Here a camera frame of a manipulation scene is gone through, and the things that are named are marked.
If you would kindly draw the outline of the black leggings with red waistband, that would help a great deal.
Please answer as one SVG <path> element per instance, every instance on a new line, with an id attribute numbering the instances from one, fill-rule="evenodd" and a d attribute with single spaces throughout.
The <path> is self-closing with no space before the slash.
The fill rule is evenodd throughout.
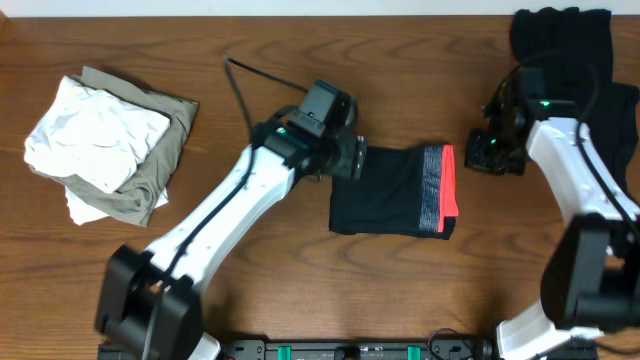
<path id="1" fill-rule="evenodd" d="M 335 177 L 329 230 L 448 240 L 460 211 L 451 144 L 371 147 L 358 180 Z"/>

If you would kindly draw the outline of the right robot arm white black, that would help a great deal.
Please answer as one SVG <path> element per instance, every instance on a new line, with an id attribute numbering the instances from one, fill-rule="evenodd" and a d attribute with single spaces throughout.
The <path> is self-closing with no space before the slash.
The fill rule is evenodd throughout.
<path id="1" fill-rule="evenodd" d="M 492 175 L 542 171 L 566 230 L 539 299 L 501 322 L 481 359 L 582 359 L 598 338 L 639 325 L 639 207 L 596 151 L 583 112 L 546 93 L 540 68 L 516 67 L 471 132 L 466 167 Z"/>

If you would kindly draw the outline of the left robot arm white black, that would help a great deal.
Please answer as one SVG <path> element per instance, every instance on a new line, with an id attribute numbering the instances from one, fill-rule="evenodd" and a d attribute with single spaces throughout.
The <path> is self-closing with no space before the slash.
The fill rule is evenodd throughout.
<path id="1" fill-rule="evenodd" d="M 179 225 L 143 251 L 110 257 L 95 328 L 100 359 L 216 359 L 203 299 L 218 268 L 254 223 L 307 176 L 356 180 L 367 152 L 354 133 L 356 99 L 318 80 L 299 106 L 256 126 L 221 184 Z"/>

